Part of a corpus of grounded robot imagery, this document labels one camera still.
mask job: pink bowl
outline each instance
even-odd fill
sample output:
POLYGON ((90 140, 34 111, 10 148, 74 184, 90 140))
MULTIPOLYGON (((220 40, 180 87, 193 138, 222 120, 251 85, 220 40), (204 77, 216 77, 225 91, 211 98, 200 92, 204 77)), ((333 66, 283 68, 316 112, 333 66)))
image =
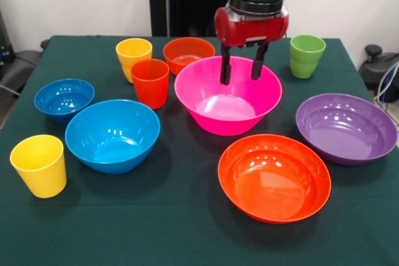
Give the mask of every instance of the pink bowl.
POLYGON ((221 59, 208 57, 189 64, 178 74, 175 92, 199 126, 233 136, 249 131, 277 106, 282 86, 265 66, 261 77, 252 80, 252 60, 234 56, 230 84, 220 84, 221 59))

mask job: bowl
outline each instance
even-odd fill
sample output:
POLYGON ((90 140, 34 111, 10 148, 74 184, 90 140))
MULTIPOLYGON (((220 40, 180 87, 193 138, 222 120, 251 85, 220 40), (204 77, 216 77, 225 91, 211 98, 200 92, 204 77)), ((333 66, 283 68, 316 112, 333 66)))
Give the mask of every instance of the bowl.
POLYGON ((163 48, 163 55, 170 72, 177 75, 188 64, 204 57, 214 56, 215 49, 211 43, 197 37, 181 37, 171 40, 163 48))
POLYGON ((68 149, 90 168, 123 174, 150 154, 160 134, 155 112, 136 101, 98 102, 79 112, 65 131, 68 149))
POLYGON ((230 58, 229 85, 220 83, 220 56, 197 60, 175 80, 175 92, 200 127, 223 136, 247 132, 273 110, 282 97, 278 77, 262 66, 259 79, 251 79, 252 60, 230 58))
POLYGON ((323 161, 288 137, 252 135, 222 154, 220 185, 240 210, 271 224, 296 222, 318 212, 331 192, 323 161))
POLYGON ((81 79, 62 79, 42 87, 35 96, 36 108, 52 120, 66 124, 92 103, 94 88, 81 79))
POLYGON ((351 95, 325 93, 306 100, 297 127, 321 157, 357 165, 385 156, 397 145, 390 117, 373 103, 351 95))

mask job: blue bowl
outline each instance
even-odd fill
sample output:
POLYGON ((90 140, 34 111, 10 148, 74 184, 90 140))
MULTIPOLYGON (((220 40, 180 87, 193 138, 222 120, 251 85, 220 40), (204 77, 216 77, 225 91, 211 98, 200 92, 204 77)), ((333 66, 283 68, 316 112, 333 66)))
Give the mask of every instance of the blue bowl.
POLYGON ((36 108, 52 120, 66 124, 92 103, 94 88, 81 79, 62 79, 42 87, 35 96, 36 108))
POLYGON ((72 154, 92 169, 123 174, 150 154, 160 128, 158 116, 146 105, 109 100, 74 116, 65 131, 65 142, 72 154))

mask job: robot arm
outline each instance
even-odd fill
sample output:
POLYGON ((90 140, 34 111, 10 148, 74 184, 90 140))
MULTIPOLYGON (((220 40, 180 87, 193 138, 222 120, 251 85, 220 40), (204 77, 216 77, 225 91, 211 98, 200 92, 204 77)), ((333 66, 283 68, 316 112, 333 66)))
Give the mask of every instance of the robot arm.
POLYGON ((221 83, 229 84, 231 47, 258 45, 251 77, 261 76, 264 55, 269 43, 281 39, 288 28, 288 11, 283 0, 228 0, 215 14, 216 36, 221 42, 221 83))

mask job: table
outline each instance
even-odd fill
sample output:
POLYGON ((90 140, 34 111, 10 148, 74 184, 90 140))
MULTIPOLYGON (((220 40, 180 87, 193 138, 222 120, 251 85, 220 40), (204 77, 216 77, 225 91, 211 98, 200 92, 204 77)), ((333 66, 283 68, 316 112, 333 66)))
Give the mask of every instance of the table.
MULTIPOLYGON (((160 138, 139 168, 120 176, 97 173, 65 147, 66 189, 47 200, 31 195, 9 164, 10 151, 39 133, 64 142, 65 130, 35 109, 35 93, 72 77, 93 84, 95 102, 136 99, 115 55, 122 39, 53 37, 0 132, 1 265, 399 265, 397 149, 364 166, 327 163, 332 193, 318 214, 289 225, 263 224, 236 209, 217 179, 221 153, 242 136, 202 130, 176 99, 172 75, 168 101, 156 111, 160 138)), ((162 59, 169 39, 148 40, 153 57, 162 59)), ((266 64, 281 79, 284 95, 243 136, 275 133, 303 141, 294 117, 305 99, 341 92, 370 100, 341 41, 326 42, 308 80, 289 72, 289 40, 271 44, 266 64)), ((253 58, 255 50, 233 54, 253 58)))

